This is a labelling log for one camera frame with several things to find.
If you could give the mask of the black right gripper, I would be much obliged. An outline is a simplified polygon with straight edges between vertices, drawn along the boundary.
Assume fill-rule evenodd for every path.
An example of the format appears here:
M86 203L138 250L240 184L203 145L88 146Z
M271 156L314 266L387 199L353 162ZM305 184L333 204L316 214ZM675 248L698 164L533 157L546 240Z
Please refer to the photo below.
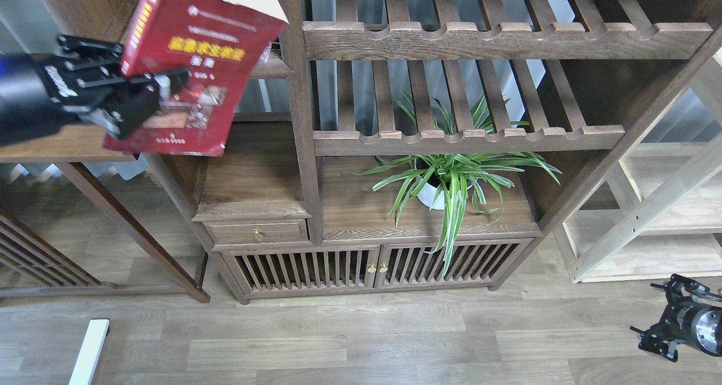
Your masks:
M665 293L668 306L660 323L649 329L630 326L639 334L639 349L671 362L678 361L678 344L720 357L720 307L717 307L721 302L720 289L714 292L709 286L676 273L663 284L650 283L650 287Z

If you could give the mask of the white robot base bar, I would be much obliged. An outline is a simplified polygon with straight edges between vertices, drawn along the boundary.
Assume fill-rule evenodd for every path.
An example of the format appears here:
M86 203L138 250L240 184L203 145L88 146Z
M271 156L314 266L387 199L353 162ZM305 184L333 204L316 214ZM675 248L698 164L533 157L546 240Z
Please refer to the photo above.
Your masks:
M110 319L91 319L68 384L91 384L110 329Z

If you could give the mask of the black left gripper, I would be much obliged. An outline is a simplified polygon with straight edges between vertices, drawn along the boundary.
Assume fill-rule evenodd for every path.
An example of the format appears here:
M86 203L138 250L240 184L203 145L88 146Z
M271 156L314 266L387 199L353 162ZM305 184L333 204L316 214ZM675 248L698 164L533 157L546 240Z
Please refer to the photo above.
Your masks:
M115 139L126 139L188 84L186 67L116 78L107 82L108 93L91 107L70 71L112 72L118 69L124 45L68 34L57 36L57 42L63 56L2 55L2 146L44 138L79 121L102 126Z

